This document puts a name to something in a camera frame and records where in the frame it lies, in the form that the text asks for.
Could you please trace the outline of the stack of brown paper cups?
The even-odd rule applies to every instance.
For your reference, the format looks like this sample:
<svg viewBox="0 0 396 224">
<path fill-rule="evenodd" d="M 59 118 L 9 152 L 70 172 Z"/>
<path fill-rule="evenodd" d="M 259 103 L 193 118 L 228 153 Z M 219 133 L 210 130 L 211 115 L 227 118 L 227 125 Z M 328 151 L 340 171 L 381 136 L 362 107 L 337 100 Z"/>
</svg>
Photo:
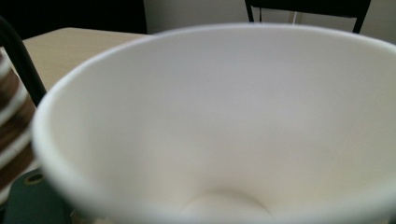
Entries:
<svg viewBox="0 0 396 224">
<path fill-rule="evenodd" d="M 31 146 L 35 105 L 7 53 L 0 48 L 0 205 L 11 184 L 38 167 Z"/>
</svg>

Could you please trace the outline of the black folding chair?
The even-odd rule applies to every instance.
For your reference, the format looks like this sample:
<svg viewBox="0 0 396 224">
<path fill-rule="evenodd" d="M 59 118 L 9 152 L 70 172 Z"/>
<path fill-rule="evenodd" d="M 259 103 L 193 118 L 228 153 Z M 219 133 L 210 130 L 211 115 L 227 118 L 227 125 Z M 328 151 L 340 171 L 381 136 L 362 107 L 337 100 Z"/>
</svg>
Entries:
<svg viewBox="0 0 396 224">
<path fill-rule="evenodd" d="M 355 18 L 352 32 L 358 34 L 364 23 L 371 0 L 245 0 L 247 17 L 254 22 L 252 9 L 277 9 L 310 14 Z"/>
</svg>

